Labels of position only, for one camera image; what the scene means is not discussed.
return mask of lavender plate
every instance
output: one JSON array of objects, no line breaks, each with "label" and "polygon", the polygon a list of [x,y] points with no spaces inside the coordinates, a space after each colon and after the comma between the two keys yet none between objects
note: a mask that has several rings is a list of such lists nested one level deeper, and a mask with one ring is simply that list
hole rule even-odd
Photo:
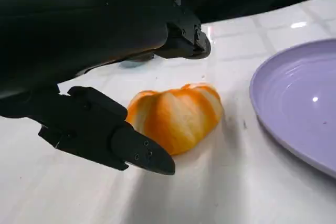
[{"label": "lavender plate", "polygon": [[257,69],[249,91],[270,134],[336,178],[336,39],[276,54]]}]

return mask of plate rim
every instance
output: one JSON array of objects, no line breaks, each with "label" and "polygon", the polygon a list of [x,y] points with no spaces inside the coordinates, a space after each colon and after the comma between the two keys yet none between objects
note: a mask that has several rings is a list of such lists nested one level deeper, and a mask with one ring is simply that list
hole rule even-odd
[{"label": "plate rim", "polygon": [[281,139],[272,129],[271,127],[265,123],[265,120],[263,119],[263,117],[261,116],[261,112],[259,110],[259,107],[256,104],[256,101],[254,99],[253,96],[253,86],[255,83],[255,79],[258,75],[258,73],[260,72],[260,70],[265,67],[265,65],[270,62],[271,60],[273,60],[276,57],[279,57],[279,55],[282,55],[288,51],[300,48],[300,47],[305,47],[307,45],[311,45],[311,44],[316,44],[316,43],[323,43],[323,42],[330,42],[333,41],[336,43],[336,38],[329,38],[329,39],[321,39],[321,40],[314,40],[314,41],[309,41],[306,43],[302,43],[302,44],[298,44],[298,45],[294,45],[291,46],[289,48],[285,48],[277,53],[275,53],[273,56],[269,57],[268,59],[266,59],[254,72],[254,74],[252,75],[251,81],[250,81],[250,85],[249,85],[249,98],[252,104],[252,107],[256,113],[256,116],[258,118],[258,120],[260,121],[260,123],[265,127],[265,129],[272,135],[272,137],[285,149],[287,149],[289,152],[291,152],[293,155],[295,155],[296,157],[298,157],[299,159],[303,160],[304,162],[306,162],[307,164],[313,166],[314,168],[336,178],[336,169],[333,170],[323,164],[321,164],[320,162],[318,162],[318,160],[300,152],[299,150],[291,147],[286,141],[284,141],[283,139]]}]

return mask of peeled orange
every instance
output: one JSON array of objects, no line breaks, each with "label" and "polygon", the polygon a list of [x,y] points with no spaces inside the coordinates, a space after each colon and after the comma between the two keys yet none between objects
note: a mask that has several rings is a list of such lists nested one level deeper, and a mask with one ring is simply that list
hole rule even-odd
[{"label": "peeled orange", "polygon": [[224,110],[217,91],[200,83],[139,92],[128,112],[126,121],[138,132],[176,155],[197,145],[219,123]]}]

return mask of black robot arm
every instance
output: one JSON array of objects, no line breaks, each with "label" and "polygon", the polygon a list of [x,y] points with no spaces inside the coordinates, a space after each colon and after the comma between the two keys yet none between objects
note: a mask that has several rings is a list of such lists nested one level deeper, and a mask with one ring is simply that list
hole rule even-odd
[{"label": "black robot arm", "polygon": [[170,155],[92,88],[57,84],[97,66],[148,54],[199,59],[210,44],[175,0],[0,0],[0,115],[28,117],[55,148],[119,170],[125,162],[173,174]]}]

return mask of tabletop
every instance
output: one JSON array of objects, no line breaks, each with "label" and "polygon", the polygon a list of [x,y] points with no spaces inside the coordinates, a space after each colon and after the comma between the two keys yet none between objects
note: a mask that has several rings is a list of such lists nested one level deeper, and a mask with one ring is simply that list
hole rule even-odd
[{"label": "tabletop", "polygon": [[129,68],[97,68],[60,85],[94,87],[127,106],[144,89],[208,82],[225,117],[176,174],[120,172],[55,150],[39,124],[0,118],[1,224],[335,223],[336,180],[279,146],[259,125],[248,87],[276,52],[336,37],[336,0],[310,0],[203,25],[212,44],[202,60],[160,57]]}]

